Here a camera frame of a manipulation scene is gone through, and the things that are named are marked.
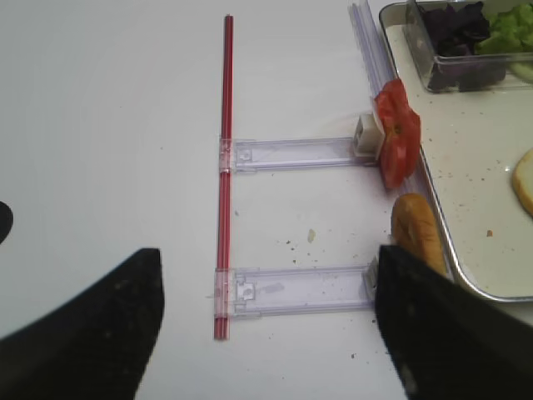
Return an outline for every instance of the food crumb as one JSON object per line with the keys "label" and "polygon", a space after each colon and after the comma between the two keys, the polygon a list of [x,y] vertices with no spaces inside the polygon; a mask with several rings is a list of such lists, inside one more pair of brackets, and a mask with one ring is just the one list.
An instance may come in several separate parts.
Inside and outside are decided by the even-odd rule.
{"label": "food crumb", "polygon": [[309,233],[307,234],[307,241],[309,243],[313,243],[313,240],[315,240],[315,237],[316,237],[316,232],[313,231],[312,229],[309,229]]}

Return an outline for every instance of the white tray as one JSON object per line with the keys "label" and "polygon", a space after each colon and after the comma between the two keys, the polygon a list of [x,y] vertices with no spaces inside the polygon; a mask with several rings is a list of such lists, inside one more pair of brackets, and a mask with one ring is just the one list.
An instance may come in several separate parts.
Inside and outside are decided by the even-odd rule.
{"label": "white tray", "polygon": [[533,147],[533,91],[425,91],[400,25],[404,14],[402,5],[385,7],[381,25],[421,116],[422,147],[456,277],[496,301],[533,300],[533,219],[511,186],[513,167]]}

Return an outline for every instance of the plastic container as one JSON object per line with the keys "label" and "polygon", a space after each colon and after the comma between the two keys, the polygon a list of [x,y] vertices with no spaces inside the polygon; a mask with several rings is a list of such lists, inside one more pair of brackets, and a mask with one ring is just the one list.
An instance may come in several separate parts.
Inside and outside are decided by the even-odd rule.
{"label": "plastic container", "polygon": [[[511,69],[516,63],[531,63],[533,52],[516,52],[496,55],[443,57],[439,55],[424,24],[421,10],[459,10],[477,2],[417,2],[408,0],[404,34],[411,50],[422,85],[434,93],[449,91],[479,91],[507,88],[531,88],[532,82],[517,77]],[[512,9],[517,1],[500,1],[484,4],[483,13],[502,13]]]}

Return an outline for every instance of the bread roll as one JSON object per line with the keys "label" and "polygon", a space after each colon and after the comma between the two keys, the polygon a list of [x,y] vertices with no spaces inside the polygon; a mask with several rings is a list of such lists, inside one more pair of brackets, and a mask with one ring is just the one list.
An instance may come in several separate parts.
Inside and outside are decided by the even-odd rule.
{"label": "bread roll", "polygon": [[533,148],[516,164],[511,181],[520,203],[533,215]]}
{"label": "bread roll", "polygon": [[446,262],[435,216],[422,195],[410,193],[396,200],[392,209],[391,233],[396,244],[423,260],[440,275],[446,275]]}

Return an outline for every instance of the red tomato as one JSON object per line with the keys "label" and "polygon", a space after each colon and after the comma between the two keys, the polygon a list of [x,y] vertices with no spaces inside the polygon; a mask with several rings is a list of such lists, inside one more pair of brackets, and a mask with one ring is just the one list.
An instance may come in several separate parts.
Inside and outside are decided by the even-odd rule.
{"label": "red tomato", "polygon": [[383,143],[380,155],[380,168],[385,187],[394,189],[401,186],[406,177],[406,141],[401,135],[392,134]]}
{"label": "red tomato", "polygon": [[[416,169],[420,153],[421,122],[418,114],[409,107],[402,81],[394,79],[388,82],[376,97],[376,105],[377,113],[385,129],[386,141],[390,137],[400,136],[404,143],[402,146],[405,149],[405,160],[402,162],[405,165],[400,166],[398,171],[404,171],[403,178],[409,177]],[[390,151],[386,152],[386,157],[392,157]],[[393,161],[387,161],[386,165],[391,168],[391,163]]]}

